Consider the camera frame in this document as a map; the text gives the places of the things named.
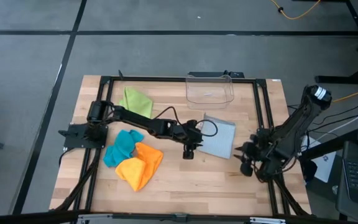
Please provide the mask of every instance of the towel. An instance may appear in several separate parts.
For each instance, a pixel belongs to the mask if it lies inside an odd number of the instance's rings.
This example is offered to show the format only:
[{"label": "towel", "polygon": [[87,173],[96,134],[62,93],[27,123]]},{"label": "towel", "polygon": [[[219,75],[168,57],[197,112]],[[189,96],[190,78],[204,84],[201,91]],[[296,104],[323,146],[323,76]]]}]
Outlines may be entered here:
[{"label": "towel", "polygon": [[122,161],[116,174],[138,191],[152,178],[161,163],[163,153],[141,142],[136,143],[136,157]]},{"label": "towel", "polygon": [[108,146],[103,161],[108,167],[116,167],[124,159],[134,157],[132,152],[135,149],[135,143],[143,140],[143,134],[130,130],[121,130],[114,142],[113,146]]},{"label": "towel", "polygon": [[124,98],[119,104],[129,111],[151,118],[153,101],[132,87],[125,87]]}]

